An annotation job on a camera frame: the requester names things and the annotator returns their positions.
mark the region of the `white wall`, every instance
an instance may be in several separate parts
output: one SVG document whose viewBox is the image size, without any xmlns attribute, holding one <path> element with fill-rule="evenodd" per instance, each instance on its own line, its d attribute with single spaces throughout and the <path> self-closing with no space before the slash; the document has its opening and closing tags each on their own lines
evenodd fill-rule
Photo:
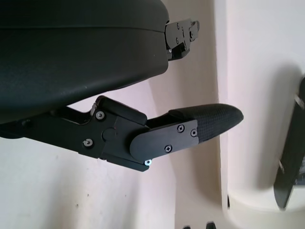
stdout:
<svg viewBox="0 0 305 229">
<path fill-rule="evenodd" d="M 199 38 L 182 60 L 149 80 L 159 115 L 170 109 L 217 102 L 213 1 L 168 0 L 171 22 L 199 20 Z M 175 228 L 235 228 L 223 215 L 220 191 L 219 139 L 171 155 L 177 179 Z"/>
<path fill-rule="evenodd" d="M 106 95 L 156 116 L 147 81 Z M 72 107 L 88 111 L 95 98 Z M 3 229 L 172 229 L 175 189 L 169 157 L 141 173 L 28 139 L 0 138 Z"/>
<path fill-rule="evenodd" d="M 222 163 L 228 158 L 228 215 L 240 228 L 301 228 L 305 190 L 293 192 L 283 213 L 276 205 L 273 183 L 294 95 L 305 72 L 305 2 L 226 0 L 226 6 L 227 20 L 221 25 L 226 41 L 220 40 L 226 42 L 222 51 L 227 49 L 227 55 L 223 52 L 221 58 L 227 65 L 218 70 L 227 69 L 227 75 L 218 75 L 218 80 L 227 83 L 223 99 L 244 114 L 221 148 Z"/>
</svg>

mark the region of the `beige wall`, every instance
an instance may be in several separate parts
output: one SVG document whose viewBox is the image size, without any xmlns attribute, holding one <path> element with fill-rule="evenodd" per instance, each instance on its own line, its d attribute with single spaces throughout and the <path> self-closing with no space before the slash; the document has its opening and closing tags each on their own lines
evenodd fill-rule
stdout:
<svg viewBox="0 0 305 229">
<path fill-rule="evenodd" d="M 156 116 L 148 81 L 107 96 Z M 95 98 L 72 107 L 88 111 Z M 141 173 L 25 138 L 0 138 L 2 229 L 172 229 L 175 191 L 168 157 Z"/>
<path fill-rule="evenodd" d="M 149 80 L 159 115 L 169 109 L 217 102 L 214 14 L 211 0 L 168 0 L 171 22 L 191 17 L 200 21 L 199 39 L 182 60 Z M 173 153 L 177 179 L 175 228 L 202 229 L 215 221 L 218 229 L 234 228 L 221 207 L 219 139 Z"/>
</svg>

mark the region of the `bolt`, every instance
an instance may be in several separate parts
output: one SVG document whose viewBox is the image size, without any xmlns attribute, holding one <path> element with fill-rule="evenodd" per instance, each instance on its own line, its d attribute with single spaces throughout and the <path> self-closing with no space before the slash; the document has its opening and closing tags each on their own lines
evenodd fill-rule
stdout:
<svg viewBox="0 0 305 229">
<path fill-rule="evenodd" d="M 182 133 L 182 132 L 184 131 L 184 125 L 179 125 L 179 126 L 177 127 L 177 131 L 178 131 L 179 133 Z"/>
<path fill-rule="evenodd" d="M 105 113 L 103 111 L 99 111 L 95 114 L 95 117 L 98 119 L 98 120 L 102 120 L 104 119 L 105 117 Z"/>
<path fill-rule="evenodd" d="M 165 148 L 166 153 L 170 153 L 173 149 L 173 147 L 171 145 L 166 146 Z"/>
<path fill-rule="evenodd" d="M 151 161 L 151 160 L 147 160 L 147 161 L 144 162 L 144 164 L 145 164 L 146 166 L 150 166 L 150 165 L 152 164 L 152 161 Z"/>
<path fill-rule="evenodd" d="M 191 131 L 191 136 L 192 137 L 196 137 L 197 136 L 197 130 L 196 129 Z"/>
<path fill-rule="evenodd" d="M 93 141 L 92 139 L 88 138 L 85 141 L 82 142 L 84 144 L 85 147 L 90 147 L 93 145 Z"/>
</svg>

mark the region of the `black metal plate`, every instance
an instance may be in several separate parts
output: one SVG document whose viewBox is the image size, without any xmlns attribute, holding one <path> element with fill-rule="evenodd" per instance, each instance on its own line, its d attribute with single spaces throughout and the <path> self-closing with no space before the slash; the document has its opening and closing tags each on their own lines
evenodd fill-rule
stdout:
<svg viewBox="0 0 305 229">
<path fill-rule="evenodd" d="M 179 125 L 184 125 L 185 129 L 182 133 L 177 131 Z M 169 145 L 173 148 L 170 153 L 195 146 L 199 144 L 199 138 L 191 136 L 191 131 L 194 129 L 197 130 L 197 120 L 152 129 L 133 139 L 130 153 L 133 158 L 145 161 L 166 155 L 165 147 Z"/>
</svg>

